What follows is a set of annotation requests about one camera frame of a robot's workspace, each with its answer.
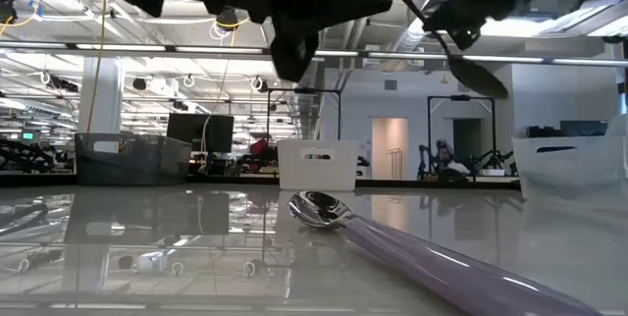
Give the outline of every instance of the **metal spoon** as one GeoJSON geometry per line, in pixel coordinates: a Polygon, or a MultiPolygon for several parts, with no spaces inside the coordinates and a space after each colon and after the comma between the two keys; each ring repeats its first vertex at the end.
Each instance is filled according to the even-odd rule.
{"type": "Polygon", "coordinates": [[[355,215],[326,193],[299,192],[288,211],[312,228],[341,229],[350,241],[471,315],[601,316],[559,291],[355,215]]]}

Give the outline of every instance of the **lavender spoon handle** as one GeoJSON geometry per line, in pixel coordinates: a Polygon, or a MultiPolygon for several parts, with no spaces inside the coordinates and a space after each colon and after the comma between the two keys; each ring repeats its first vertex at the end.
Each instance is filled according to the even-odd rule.
{"type": "Polygon", "coordinates": [[[601,316],[561,292],[359,216],[344,234],[471,315],[601,316]]]}

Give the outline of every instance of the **black monitor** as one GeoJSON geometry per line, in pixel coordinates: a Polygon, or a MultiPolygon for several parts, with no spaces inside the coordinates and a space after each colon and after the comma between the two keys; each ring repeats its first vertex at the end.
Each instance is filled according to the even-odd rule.
{"type": "MultiPolygon", "coordinates": [[[[167,136],[192,144],[192,151],[200,151],[203,126],[209,115],[170,114],[167,136]]],[[[234,117],[212,115],[205,131],[208,152],[230,153],[234,139],[234,117]]]]}
{"type": "Polygon", "coordinates": [[[560,131],[564,136],[605,135],[608,129],[606,121],[561,121],[560,131]]]}

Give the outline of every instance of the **door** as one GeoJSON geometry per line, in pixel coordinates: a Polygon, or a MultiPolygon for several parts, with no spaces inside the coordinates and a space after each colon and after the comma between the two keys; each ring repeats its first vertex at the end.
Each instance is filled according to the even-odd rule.
{"type": "Polygon", "coordinates": [[[458,157],[482,155],[482,120],[453,120],[453,151],[458,157]]]}
{"type": "Polygon", "coordinates": [[[373,180],[407,180],[408,119],[374,118],[371,143],[373,180]]]}

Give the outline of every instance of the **glossy white table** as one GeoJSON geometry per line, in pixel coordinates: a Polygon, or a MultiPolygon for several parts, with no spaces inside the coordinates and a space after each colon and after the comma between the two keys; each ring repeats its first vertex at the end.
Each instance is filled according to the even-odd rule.
{"type": "MultiPolygon", "coordinates": [[[[338,234],[299,225],[286,209],[291,194],[217,184],[0,189],[3,198],[20,198],[3,202],[3,212],[33,200],[49,207],[37,231],[0,237],[0,312],[460,314],[338,234]],[[191,236],[182,234],[178,249],[159,248],[172,232],[191,236]],[[62,260],[17,271],[39,242],[53,240],[50,248],[65,249],[62,260]],[[134,265],[121,270],[126,255],[134,265]]],[[[519,192],[498,190],[358,189],[336,197],[354,213],[497,264],[603,314],[628,309],[628,211],[524,203],[519,192]]]]}

